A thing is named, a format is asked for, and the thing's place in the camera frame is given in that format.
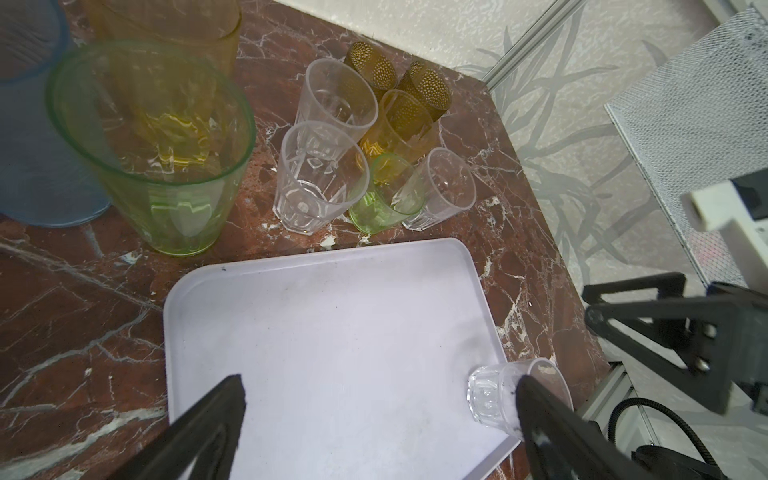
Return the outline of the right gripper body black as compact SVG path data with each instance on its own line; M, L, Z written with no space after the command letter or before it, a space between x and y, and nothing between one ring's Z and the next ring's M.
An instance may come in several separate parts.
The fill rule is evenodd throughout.
M766 414L766 295L713 282L685 297L685 285L679 272L587 285L585 324L712 412L737 385Z

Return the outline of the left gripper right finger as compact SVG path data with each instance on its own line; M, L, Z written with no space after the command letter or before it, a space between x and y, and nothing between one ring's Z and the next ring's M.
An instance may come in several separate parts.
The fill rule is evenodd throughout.
M533 479L651 479L535 378L517 384L516 407Z

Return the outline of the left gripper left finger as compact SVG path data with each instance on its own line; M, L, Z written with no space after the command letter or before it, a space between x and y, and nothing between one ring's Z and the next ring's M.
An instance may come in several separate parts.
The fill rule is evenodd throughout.
M191 479L230 477L246 411L239 374L229 375L137 455L112 479Z

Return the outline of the yellow transparent plastic cup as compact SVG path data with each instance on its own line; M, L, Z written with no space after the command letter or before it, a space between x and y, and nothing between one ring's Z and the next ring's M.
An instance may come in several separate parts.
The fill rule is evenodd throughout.
M386 92L379 102L378 118L358 142L363 154L355 164L372 166L382 154L394 154L414 166L438 144L438 126L426 108L403 90Z

